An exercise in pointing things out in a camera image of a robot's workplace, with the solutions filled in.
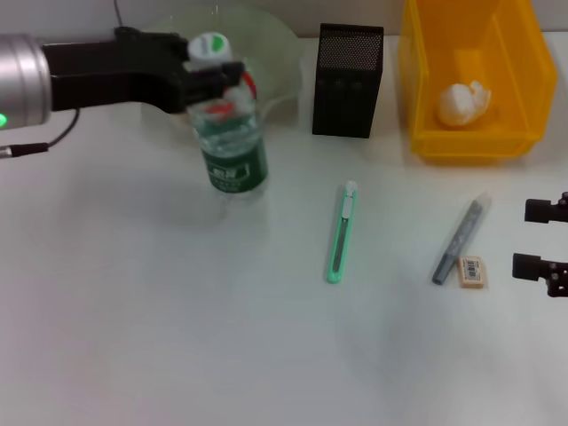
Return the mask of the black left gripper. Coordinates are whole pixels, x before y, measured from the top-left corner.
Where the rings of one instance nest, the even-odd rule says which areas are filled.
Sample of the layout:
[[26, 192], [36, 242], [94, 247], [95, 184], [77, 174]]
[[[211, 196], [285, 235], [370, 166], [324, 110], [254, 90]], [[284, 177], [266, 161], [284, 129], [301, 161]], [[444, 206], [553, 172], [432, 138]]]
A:
[[118, 27], [100, 42], [42, 46], [51, 75], [51, 110], [128, 102], [178, 114], [185, 106], [221, 99], [241, 83], [242, 62], [185, 71], [188, 40], [172, 33]]

